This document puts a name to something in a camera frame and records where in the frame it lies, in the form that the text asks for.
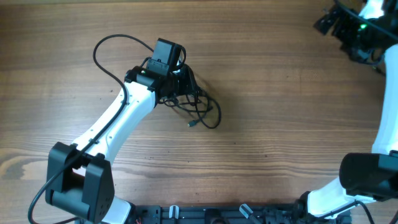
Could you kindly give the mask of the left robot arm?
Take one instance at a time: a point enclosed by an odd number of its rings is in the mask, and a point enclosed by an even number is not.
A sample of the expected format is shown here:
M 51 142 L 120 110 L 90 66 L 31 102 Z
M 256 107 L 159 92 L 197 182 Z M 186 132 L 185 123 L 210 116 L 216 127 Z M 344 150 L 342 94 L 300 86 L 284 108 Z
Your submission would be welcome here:
M 131 202 L 115 195 L 112 164 L 129 135 L 163 99 L 193 93 L 186 50 L 158 39 L 152 56 L 127 71 L 119 96 L 71 144 L 57 142 L 49 152 L 47 181 L 38 196 L 71 213 L 74 221 L 129 223 Z

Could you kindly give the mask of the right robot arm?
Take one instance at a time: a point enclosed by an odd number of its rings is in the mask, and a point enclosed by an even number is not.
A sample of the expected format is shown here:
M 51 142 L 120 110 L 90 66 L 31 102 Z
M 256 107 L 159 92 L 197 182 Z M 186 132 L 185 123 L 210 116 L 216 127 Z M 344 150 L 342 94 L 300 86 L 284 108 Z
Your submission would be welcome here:
M 296 200 L 292 219 L 307 223 L 397 198 L 397 1 L 365 1 L 359 12 L 335 1 L 314 27 L 323 35 L 331 31 L 352 61 L 383 63 L 386 84 L 371 152 L 345 155 L 337 178 Z

